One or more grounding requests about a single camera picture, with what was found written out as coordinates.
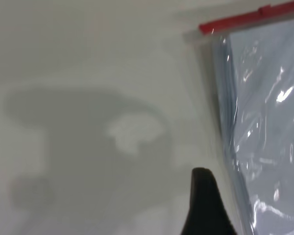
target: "white table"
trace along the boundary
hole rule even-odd
[[[228,2],[0,0],[0,235],[179,234],[199,166],[240,229],[196,33]]]

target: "red plastic strip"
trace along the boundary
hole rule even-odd
[[[259,8],[258,11],[201,24],[199,30],[203,34],[215,33],[290,13],[294,13],[294,1],[277,6],[267,5]]]

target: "blue plastic sheet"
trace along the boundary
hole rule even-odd
[[[294,20],[218,38],[213,54],[245,231],[294,235]]]

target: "plastic wrap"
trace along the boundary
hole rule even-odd
[[[294,20],[218,38],[213,54],[246,233],[294,235]]]

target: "black object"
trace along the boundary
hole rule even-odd
[[[236,235],[210,170],[193,169],[190,199],[182,235]]]

